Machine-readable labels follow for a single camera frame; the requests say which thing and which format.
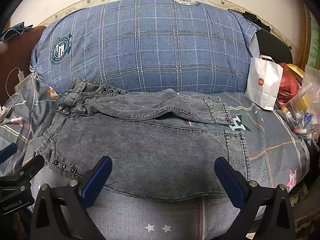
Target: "pillow logo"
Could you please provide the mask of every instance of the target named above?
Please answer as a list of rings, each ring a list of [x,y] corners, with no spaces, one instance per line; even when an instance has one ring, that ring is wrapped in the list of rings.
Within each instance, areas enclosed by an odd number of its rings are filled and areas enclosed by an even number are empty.
[[[58,38],[55,44],[52,46],[51,50],[51,62],[53,64],[58,63],[63,57],[70,53],[72,46],[72,35],[69,34],[68,37]]]
[[[259,86],[263,86],[264,80],[262,78],[258,79],[258,84]]]

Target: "metal rivet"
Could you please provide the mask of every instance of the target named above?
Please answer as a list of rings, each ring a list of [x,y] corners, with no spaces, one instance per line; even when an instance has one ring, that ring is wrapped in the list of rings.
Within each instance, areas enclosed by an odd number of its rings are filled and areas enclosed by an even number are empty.
[[[43,184],[43,185],[40,187],[41,190],[45,190],[45,189],[47,189],[47,188],[48,188],[48,184]]]
[[[73,179],[72,181],[69,182],[69,185],[71,187],[74,187],[74,186],[78,185],[78,181],[76,179]]]
[[[249,181],[249,185],[250,185],[251,187],[257,187],[258,183],[257,183],[256,181],[254,181],[254,180],[250,180],[250,181]]]
[[[287,187],[286,187],[285,184],[280,184],[280,185],[279,185],[279,188],[282,189],[282,190],[286,190],[286,189],[287,189]]]

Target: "pillow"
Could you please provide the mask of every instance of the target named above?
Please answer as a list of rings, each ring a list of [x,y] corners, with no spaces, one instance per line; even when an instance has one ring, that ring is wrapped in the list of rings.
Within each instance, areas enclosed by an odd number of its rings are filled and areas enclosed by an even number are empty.
[[[127,91],[244,92],[257,29],[200,2],[121,0],[49,25],[30,70],[59,94],[74,76]]]

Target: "mi logo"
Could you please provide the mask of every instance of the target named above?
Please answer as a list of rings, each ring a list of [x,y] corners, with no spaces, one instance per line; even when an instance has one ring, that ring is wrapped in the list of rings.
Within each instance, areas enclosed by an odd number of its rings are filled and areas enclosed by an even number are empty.
[[[259,86],[263,86],[264,80],[262,78],[258,79],[258,84]]]

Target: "pink star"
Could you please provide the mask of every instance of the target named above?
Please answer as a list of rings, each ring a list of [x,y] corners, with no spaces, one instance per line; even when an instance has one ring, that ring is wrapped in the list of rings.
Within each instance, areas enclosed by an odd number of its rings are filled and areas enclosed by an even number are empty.
[[[22,117],[17,117],[16,115],[13,116],[13,118],[11,119],[11,126],[14,126],[16,124],[18,124],[21,128],[23,127]]]
[[[289,190],[292,190],[296,184],[297,184],[297,169],[295,169],[294,172],[290,169],[290,180],[287,184],[287,187],[290,188]]]

